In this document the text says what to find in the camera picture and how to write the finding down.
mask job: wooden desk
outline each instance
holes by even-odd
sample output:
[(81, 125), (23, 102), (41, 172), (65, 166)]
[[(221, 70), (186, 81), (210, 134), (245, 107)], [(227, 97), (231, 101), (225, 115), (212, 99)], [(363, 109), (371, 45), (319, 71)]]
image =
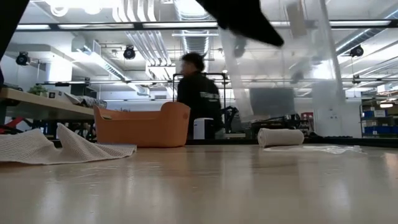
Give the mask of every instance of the wooden desk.
[[(7, 106), (6, 100), (19, 101), (17, 106)], [(2, 114), (5, 116), (31, 119), (61, 120), (61, 119), (94, 119), (94, 111), (90, 108), (76, 106), (42, 96), (24, 93), (22, 91), (3, 88), (0, 92)]]
[(138, 149), (113, 161), (0, 166), (2, 223), (395, 224), (397, 151)]

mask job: spotlight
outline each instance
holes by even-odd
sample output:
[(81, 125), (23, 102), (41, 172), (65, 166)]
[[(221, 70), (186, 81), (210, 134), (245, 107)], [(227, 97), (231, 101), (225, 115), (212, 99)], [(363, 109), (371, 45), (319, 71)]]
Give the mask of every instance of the spotlight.
[(19, 52), (16, 63), (21, 66), (30, 65), (30, 57), (27, 52)]
[(363, 55), (363, 53), (364, 53), (363, 48), (359, 45), (359, 46), (356, 46), (356, 47), (354, 47), (353, 49), (350, 50), (349, 56), (351, 56), (351, 57), (355, 57), (355, 56), (360, 57), (360, 56)]
[(123, 53), (123, 56), (127, 60), (134, 59), (136, 57), (136, 52), (134, 51), (134, 46), (127, 46)]

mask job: towel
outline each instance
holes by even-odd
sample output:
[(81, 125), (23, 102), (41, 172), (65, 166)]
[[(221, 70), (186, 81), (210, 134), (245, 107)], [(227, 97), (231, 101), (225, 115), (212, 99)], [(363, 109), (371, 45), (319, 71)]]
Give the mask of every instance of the towel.
[(73, 164), (131, 156), (135, 145), (95, 144), (62, 124), (57, 128), (62, 149), (57, 149), (39, 129), (0, 137), (0, 162), (24, 164)]
[(261, 128), (257, 140), (262, 147), (293, 146), (303, 144), (304, 134), (300, 130)]

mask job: person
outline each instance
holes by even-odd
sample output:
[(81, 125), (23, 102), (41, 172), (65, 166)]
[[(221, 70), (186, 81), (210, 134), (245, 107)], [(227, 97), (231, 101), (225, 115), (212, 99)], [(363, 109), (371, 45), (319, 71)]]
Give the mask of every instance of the person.
[(187, 53), (182, 62), (183, 78), (178, 84), (177, 101), (191, 108), (188, 138), (193, 137), (193, 122), (197, 118), (212, 118), (215, 138), (223, 138), (220, 93), (214, 82), (202, 73), (205, 69), (203, 57), (195, 52)]

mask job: desk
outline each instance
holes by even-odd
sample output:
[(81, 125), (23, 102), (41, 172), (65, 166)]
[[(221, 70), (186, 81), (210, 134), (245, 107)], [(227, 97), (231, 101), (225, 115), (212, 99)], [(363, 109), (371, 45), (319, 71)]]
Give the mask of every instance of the desk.
[[(16, 106), (7, 105), (14, 100)], [(94, 111), (90, 108), (64, 103), (42, 96), (24, 93), (11, 88), (3, 88), (0, 92), (0, 122), (5, 116), (21, 116), (30, 119), (61, 120), (61, 119), (94, 119)]]
[(397, 151), (139, 149), (129, 158), (0, 166), (3, 223), (391, 223)]

